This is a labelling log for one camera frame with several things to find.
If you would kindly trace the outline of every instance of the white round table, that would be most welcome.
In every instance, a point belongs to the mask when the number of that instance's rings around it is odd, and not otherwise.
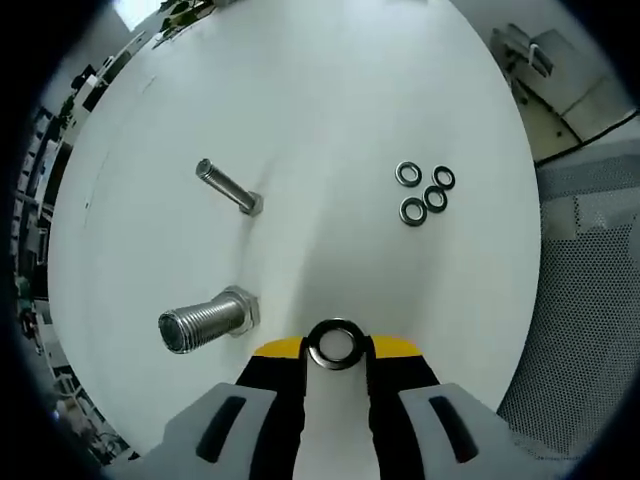
[[[330,317],[410,339],[496,409],[533,310],[539,207],[516,105],[462,15],[447,0],[245,0],[151,46],[80,134],[49,251],[56,331],[124,439],[144,454],[257,347]],[[203,157],[261,193],[262,214],[196,178]],[[396,181],[403,160],[419,187]],[[449,206],[408,227],[400,202],[438,164],[457,176]],[[170,353],[158,316],[232,284],[259,296],[260,325]],[[310,363],[297,475],[377,475],[362,363]]]

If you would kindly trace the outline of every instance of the black washer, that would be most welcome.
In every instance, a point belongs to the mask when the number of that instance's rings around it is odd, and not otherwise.
[[[339,330],[349,335],[353,345],[351,353],[339,360],[327,357],[322,350],[320,350],[320,340],[322,340],[325,333],[332,330]],[[323,320],[313,327],[307,336],[307,348],[311,358],[321,367],[328,368],[329,370],[344,370],[353,367],[362,357],[365,350],[365,338],[364,333],[362,333],[360,327],[355,323],[341,318],[332,318]]]
[[[403,173],[405,170],[411,170],[416,178],[410,180],[405,177]],[[400,185],[404,185],[405,187],[415,187],[422,181],[422,170],[413,162],[401,162],[396,167],[396,180],[398,180]]]
[[[409,208],[410,205],[415,205],[420,209],[420,216],[418,218],[410,217],[409,214],[407,214],[407,208]],[[422,225],[427,219],[427,209],[423,201],[418,197],[405,198],[400,204],[400,219],[410,227]]]
[[[442,203],[440,205],[434,205],[433,203],[431,203],[431,200],[429,200],[430,193],[437,193],[438,195],[440,195],[440,198],[442,198]],[[444,209],[447,208],[447,204],[449,202],[447,200],[447,194],[444,193],[444,189],[442,187],[439,187],[438,185],[429,185],[427,188],[425,188],[424,193],[422,194],[422,200],[427,206],[427,210],[433,213],[443,212]]]
[[[445,183],[442,180],[440,180],[440,177],[439,177],[440,173],[448,173],[449,177],[451,178],[451,181],[449,183]],[[453,172],[449,167],[445,167],[444,165],[438,165],[436,168],[433,169],[433,174],[431,175],[431,179],[433,180],[433,183],[441,187],[443,190],[451,190],[456,185],[456,176],[453,174]]]

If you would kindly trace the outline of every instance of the perforated metal sheet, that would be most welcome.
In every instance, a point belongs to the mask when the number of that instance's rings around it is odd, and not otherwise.
[[[541,459],[580,458],[640,366],[640,143],[632,147],[538,172],[538,295],[498,413]]]

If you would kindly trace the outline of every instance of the bolt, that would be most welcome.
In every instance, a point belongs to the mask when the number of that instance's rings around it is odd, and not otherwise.
[[[235,202],[242,213],[255,217],[262,211],[262,196],[255,192],[246,191],[207,158],[198,162],[196,175],[207,185],[212,186],[225,197]]]
[[[234,285],[210,302],[164,312],[158,328],[169,350],[188,353],[225,333],[240,336],[259,319],[258,299]]]

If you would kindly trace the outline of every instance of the small hex bolt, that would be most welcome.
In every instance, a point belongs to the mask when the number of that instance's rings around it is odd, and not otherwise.
[[[255,217],[262,212],[262,196],[255,192],[246,191],[208,159],[205,158],[198,162],[196,175],[207,185],[212,186],[225,197],[236,203],[240,207],[240,211],[245,215]]]

